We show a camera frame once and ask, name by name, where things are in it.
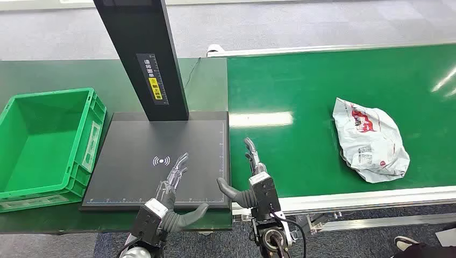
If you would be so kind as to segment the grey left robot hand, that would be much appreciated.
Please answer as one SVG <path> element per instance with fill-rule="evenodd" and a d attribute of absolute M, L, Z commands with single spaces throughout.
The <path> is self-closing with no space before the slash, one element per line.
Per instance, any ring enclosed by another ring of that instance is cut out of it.
<path fill-rule="evenodd" d="M 156 190 L 155 199 L 168 209 L 160 224 L 160 228 L 167 233 L 182 231 L 203 218 L 209 208 L 207 203 L 202 203 L 197 209 L 186 214 L 178 214 L 174 211 L 177 187 L 183 174 L 187 171 L 188 159 L 188 153 L 182 154 L 173 165 L 167 178 L 160 182 Z"/>

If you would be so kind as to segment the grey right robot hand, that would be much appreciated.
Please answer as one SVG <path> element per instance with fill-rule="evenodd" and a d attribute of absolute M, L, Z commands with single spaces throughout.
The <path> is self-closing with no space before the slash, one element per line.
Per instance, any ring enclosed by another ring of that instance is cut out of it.
<path fill-rule="evenodd" d="M 247 137 L 244 139 L 244 143 L 248 150 L 245 153 L 245 156 L 250 163 L 252 176 L 255 176 L 256 174 L 262 172 L 267 172 L 266 166 L 260 162 L 258 151 L 254 145 L 254 142 L 249 137 Z M 239 191 L 229 186 L 226 180 L 224 180 L 222 177 L 217 178 L 217 184 L 220 191 L 230 200 L 236 202 L 239 206 L 243 208 L 253 208 L 258 205 L 257 199 L 251 189 Z"/>

